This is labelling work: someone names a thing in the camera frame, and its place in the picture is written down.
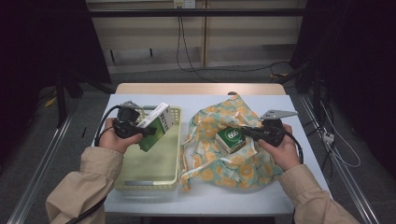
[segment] black curtain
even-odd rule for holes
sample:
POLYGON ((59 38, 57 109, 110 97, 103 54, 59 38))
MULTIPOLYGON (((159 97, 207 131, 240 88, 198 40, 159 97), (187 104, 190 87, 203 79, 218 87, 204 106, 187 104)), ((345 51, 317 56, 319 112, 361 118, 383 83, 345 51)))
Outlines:
POLYGON ((85 78, 110 82, 92 19, 67 13, 73 10, 88 11, 84 0, 8 1, 0 9, 0 161, 33 117, 39 91, 54 86, 61 71, 71 86, 85 78))
MULTIPOLYGON (((339 22, 318 67, 332 98, 367 142, 373 155, 396 177, 394 60, 396 17, 393 1, 342 1, 339 22)), ((290 61, 298 67, 315 50, 324 21, 304 18, 298 47, 290 61)))

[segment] beige jacket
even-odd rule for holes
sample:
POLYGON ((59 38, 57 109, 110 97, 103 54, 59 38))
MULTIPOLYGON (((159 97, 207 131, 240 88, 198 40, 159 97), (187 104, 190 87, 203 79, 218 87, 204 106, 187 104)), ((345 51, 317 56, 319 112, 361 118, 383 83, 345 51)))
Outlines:
MULTIPOLYGON (((87 147, 79 172, 72 172, 49 195, 46 207, 51 223, 66 223, 85 212, 113 189, 123 156, 103 147, 87 147)), ((279 178, 295 205, 295 223, 358 223, 340 204, 322 190, 306 165, 299 165, 279 178)), ((80 223, 105 223, 102 206, 80 223)))

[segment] power strip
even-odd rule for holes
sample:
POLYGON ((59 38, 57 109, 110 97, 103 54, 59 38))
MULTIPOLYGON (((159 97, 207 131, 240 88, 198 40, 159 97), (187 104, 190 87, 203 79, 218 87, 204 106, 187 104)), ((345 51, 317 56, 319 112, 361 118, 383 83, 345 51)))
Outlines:
POLYGON ((322 139, 326 143, 331 144, 332 142, 334 142, 334 134, 328 133, 328 132, 324 132, 323 135, 322 135, 322 139))
POLYGON ((174 0, 174 8, 195 8, 195 0, 174 0))

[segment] floral fabric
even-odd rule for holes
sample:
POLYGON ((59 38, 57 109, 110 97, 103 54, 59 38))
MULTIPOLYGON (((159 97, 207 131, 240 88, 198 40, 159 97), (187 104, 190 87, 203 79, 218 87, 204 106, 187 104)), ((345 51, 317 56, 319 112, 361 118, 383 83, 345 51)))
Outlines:
POLYGON ((240 95, 200 110, 189 122, 189 133, 180 153, 182 190, 191 188, 191 178, 199 177, 214 185, 230 188, 253 188, 266 185, 281 175, 271 155, 252 138, 233 154, 223 157, 215 144, 216 133, 227 127, 260 127, 259 117, 250 110, 240 95), (192 146, 192 165, 187 147, 192 146))

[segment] small box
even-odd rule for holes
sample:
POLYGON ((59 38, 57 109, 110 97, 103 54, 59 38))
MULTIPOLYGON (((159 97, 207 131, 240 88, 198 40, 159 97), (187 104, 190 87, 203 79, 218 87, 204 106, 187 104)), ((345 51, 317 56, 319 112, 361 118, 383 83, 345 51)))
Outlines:
POLYGON ((238 128, 226 128, 216 133, 215 142, 223 156, 226 156, 243 147, 246 137, 238 128))
POLYGON ((149 113, 136 127, 140 128, 156 128, 154 135, 144 137, 138 145, 144 151, 149 151, 160 138, 173 126, 175 119, 172 115, 170 105, 161 103, 151 113, 149 113))

